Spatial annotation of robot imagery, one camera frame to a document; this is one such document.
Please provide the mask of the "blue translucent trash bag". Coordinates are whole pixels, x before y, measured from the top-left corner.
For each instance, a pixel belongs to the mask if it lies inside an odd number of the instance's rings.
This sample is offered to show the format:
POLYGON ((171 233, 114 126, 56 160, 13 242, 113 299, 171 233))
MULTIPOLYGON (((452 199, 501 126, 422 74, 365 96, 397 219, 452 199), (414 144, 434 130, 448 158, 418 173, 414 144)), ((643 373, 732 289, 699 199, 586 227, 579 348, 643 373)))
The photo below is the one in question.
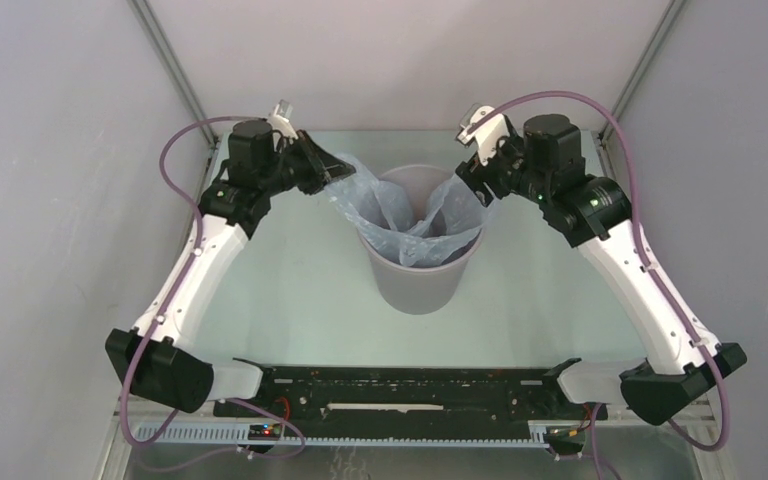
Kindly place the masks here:
POLYGON ((495 215, 454 173, 444 170, 430 191, 411 203, 409 188, 375 176, 358 158, 337 158, 356 172, 325 188, 336 210, 362 240, 386 260, 403 267, 439 267, 463 254, 495 215))

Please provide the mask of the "grey plastic trash bin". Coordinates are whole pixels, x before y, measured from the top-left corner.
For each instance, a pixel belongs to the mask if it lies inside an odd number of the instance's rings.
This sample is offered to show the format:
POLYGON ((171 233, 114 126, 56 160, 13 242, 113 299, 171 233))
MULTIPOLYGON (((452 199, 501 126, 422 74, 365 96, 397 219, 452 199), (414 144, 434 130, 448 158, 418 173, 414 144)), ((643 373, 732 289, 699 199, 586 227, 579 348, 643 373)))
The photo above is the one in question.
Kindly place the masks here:
MULTIPOLYGON (((415 206, 418 195, 430 191, 430 182, 440 180, 444 169, 429 165, 409 165, 382 174, 385 180, 394 180, 409 188, 409 198, 415 206)), ((433 268, 403 267, 390 262, 358 237, 371 263, 373 277, 381 297, 396 310, 425 315, 445 306, 454 296, 470 258, 483 240, 485 228, 476 241, 454 261, 433 268)))

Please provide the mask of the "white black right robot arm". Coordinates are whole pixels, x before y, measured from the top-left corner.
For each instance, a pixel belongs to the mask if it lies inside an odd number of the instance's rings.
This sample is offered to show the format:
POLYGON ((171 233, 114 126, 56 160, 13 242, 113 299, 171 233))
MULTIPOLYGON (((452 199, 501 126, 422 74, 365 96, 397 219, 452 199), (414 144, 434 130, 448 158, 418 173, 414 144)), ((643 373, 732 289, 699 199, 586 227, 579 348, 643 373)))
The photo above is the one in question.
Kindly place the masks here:
POLYGON ((566 116, 545 114, 517 130, 507 116, 474 106, 458 141, 476 153, 457 176, 484 206, 508 195, 534 202, 604 278, 629 316, 645 356, 628 362, 570 359, 550 370, 541 392, 545 411, 566 418, 583 403, 620 404, 662 425, 727 377, 747 357, 721 342, 693 314, 661 271, 632 223, 629 198, 612 179, 587 173, 582 132, 566 116))

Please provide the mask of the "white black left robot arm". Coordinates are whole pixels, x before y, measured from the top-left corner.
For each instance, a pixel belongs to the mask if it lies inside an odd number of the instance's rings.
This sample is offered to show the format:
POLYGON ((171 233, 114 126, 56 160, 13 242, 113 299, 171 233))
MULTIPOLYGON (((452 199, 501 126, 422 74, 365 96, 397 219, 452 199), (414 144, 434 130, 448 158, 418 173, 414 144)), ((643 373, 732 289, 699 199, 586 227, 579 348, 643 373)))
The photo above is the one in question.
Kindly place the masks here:
POLYGON ((291 105, 280 101, 266 117, 231 117, 228 155, 200 199, 173 190, 194 213, 183 250, 159 293, 128 330, 114 329, 106 353, 129 396, 193 413, 209 401, 237 398, 252 416, 276 403, 275 388, 256 363, 200 359, 193 342, 207 308, 235 258, 243 251, 273 197, 293 189, 316 195, 356 169, 290 123, 291 105))

